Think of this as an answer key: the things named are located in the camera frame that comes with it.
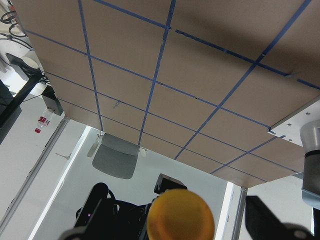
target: black equipment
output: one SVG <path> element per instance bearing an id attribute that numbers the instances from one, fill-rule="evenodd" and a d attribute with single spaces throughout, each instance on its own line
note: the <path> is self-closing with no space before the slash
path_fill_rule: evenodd
<path id="1" fill-rule="evenodd" d="M 160 174 L 154 192 L 161 194 L 169 189 L 187 187 Z M 137 206 L 117 200 L 105 183 L 97 183 L 76 212 L 74 228 L 65 231 L 59 240 L 148 240 L 147 216 L 151 205 Z"/>
<path id="2" fill-rule="evenodd" d="M 245 226 L 252 240 L 318 239 L 303 226 L 281 223 L 257 196 L 246 197 Z"/>

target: aluminum pole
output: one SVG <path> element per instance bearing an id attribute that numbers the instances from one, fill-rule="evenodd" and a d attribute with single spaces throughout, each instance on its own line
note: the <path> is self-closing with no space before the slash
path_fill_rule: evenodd
<path id="1" fill-rule="evenodd" d="M 248 188 L 242 186 L 240 198 L 239 198 L 239 203 L 238 203 L 238 208 L 236 210 L 231 240 L 239 240 L 242 218 L 244 216 L 244 211 L 245 211 L 247 192 L 248 192 Z"/>
<path id="2" fill-rule="evenodd" d="M 22 201 L 23 197 L 25 196 L 26 192 L 28 191 L 30 185 L 33 183 L 35 177 L 37 176 L 39 170 L 41 169 L 41 166 L 43 165 L 43 163 L 47 159 L 47 157 L 50 154 L 50 152 L 53 149 L 53 147 L 55 146 L 57 140 L 59 139 L 61 133 L 65 129 L 65 127 L 66 127 L 67 123 L 69 122 L 69 120 L 70 120 L 70 118 L 68 118 L 68 117 L 64 117 L 61 120 L 61 122 L 59 123 L 58 127 L 56 128 L 56 130 L 52 134 L 51 138 L 49 139 L 49 141 L 45 145 L 40 157 L 36 161 L 35 165 L 31 169 L 31 171 L 29 172 L 28 176 L 26 177 L 26 179 L 25 179 L 23 185 L 21 186 L 20 190 L 18 191 L 18 193 L 16 194 L 16 196 L 14 197 L 12 202 L 10 203 L 8 209 L 6 210 L 6 212 L 5 212 L 3 218 L 1 219 L 1 222 L 0 222 L 0 236 L 4 232 L 4 230 L 5 230 L 6 226 L 8 225 L 11 217 L 14 215 L 14 213 L 15 213 L 16 209 L 18 208 L 20 202 Z"/>

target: cardboard panel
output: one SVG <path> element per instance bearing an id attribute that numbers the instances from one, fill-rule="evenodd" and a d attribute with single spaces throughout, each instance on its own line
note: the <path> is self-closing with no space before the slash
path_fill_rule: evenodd
<path id="1" fill-rule="evenodd" d="M 218 105 L 250 65 L 171 31 L 158 81 Z"/>
<path id="2" fill-rule="evenodd" d="M 183 150 L 183 152 L 176 160 L 209 174 L 222 166 L 221 163 L 213 161 L 189 150 Z"/>
<path id="3" fill-rule="evenodd" d="M 318 95 L 317 89 L 256 67 L 223 106 L 272 126 Z"/>
<path id="4" fill-rule="evenodd" d="M 178 152 L 180 152 L 181 147 L 158 139 L 156 137 L 150 136 L 146 133 L 142 134 L 141 147 L 150 149 L 158 154 L 162 154 L 171 159 L 175 158 Z"/>
<path id="5" fill-rule="evenodd" d="M 59 99 L 98 113 L 94 91 L 52 75 L 50 76 L 50 82 Z"/>
<path id="6" fill-rule="evenodd" d="M 214 106 L 157 84 L 149 112 L 197 130 L 214 109 Z"/>
<path id="7" fill-rule="evenodd" d="M 32 34 L 29 34 L 29 38 L 44 71 L 87 88 L 94 88 L 86 55 Z"/>
<path id="8" fill-rule="evenodd" d="M 251 154 L 239 158 L 229 166 L 266 181 L 280 179 L 296 173 Z"/>
<path id="9" fill-rule="evenodd" d="M 161 24 L 166 24 L 170 0 L 108 0 L 104 1 Z"/>
<path id="10" fill-rule="evenodd" d="M 146 109 L 152 82 L 92 59 L 96 89 L 141 109 Z"/>
<path id="11" fill-rule="evenodd" d="M 138 130 L 125 126 L 116 121 L 112 121 L 105 117 L 102 117 L 102 124 L 103 124 L 103 130 L 106 133 L 116 136 L 118 138 L 121 138 L 123 140 L 126 140 L 128 142 L 131 142 L 133 144 L 138 144 L 138 140 L 140 136 L 140 132 Z"/>
<path id="12" fill-rule="evenodd" d="M 78 1 L 16 0 L 14 7 L 26 30 L 87 52 Z"/>
<path id="13" fill-rule="evenodd" d="M 93 56 L 153 78 L 164 29 L 95 1 L 83 1 Z"/>
<path id="14" fill-rule="evenodd" d="M 303 0 L 177 1 L 173 29 L 256 59 Z"/>
<path id="15" fill-rule="evenodd" d="M 151 114 L 148 114 L 146 118 L 143 131 L 181 147 L 183 147 L 194 134 L 194 132 L 189 129 Z"/>
<path id="16" fill-rule="evenodd" d="M 145 112 L 98 94 L 100 113 L 130 127 L 140 129 Z"/>
<path id="17" fill-rule="evenodd" d="M 252 152 L 260 157 L 286 166 L 296 172 L 303 172 L 305 152 L 303 147 L 277 138 Z"/>
<path id="18" fill-rule="evenodd" d="M 259 178 L 250 176 L 228 166 L 221 168 L 212 175 L 246 188 L 251 188 L 253 186 L 265 183 L 265 181 L 260 180 Z"/>
<path id="19" fill-rule="evenodd" d="M 265 126 L 224 110 L 217 111 L 201 133 L 246 151 L 273 137 Z"/>
<path id="20" fill-rule="evenodd" d="M 98 114 L 77 107 L 63 100 L 60 100 L 60 103 L 63 107 L 66 117 L 69 117 L 79 123 L 89 125 L 90 127 L 93 127 L 95 129 L 101 130 L 101 124 Z"/>
<path id="21" fill-rule="evenodd" d="M 262 63 L 320 86 L 319 9 L 320 2 L 311 1 Z"/>
<path id="22" fill-rule="evenodd" d="M 222 164 L 226 164 L 244 153 L 201 134 L 196 135 L 186 148 Z"/>

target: brown cardboard ceiling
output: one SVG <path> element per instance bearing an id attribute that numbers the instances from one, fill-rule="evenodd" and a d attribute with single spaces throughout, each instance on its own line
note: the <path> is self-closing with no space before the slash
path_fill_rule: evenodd
<path id="1" fill-rule="evenodd" d="M 320 94 L 319 1 L 14 3 L 72 119 L 240 186 L 303 170 L 268 130 Z"/>

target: metal frame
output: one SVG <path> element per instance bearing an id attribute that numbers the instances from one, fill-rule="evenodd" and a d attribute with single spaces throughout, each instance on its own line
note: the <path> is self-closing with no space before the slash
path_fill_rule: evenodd
<path id="1" fill-rule="evenodd" d="M 233 232 L 231 240 L 239 240 L 242 218 L 244 216 L 245 206 L 246 206 L 246 196 L 247 196 L 248 188 L 241 187 L 241 193 L 238 203 L 238 208 L 236 210 Z"/>

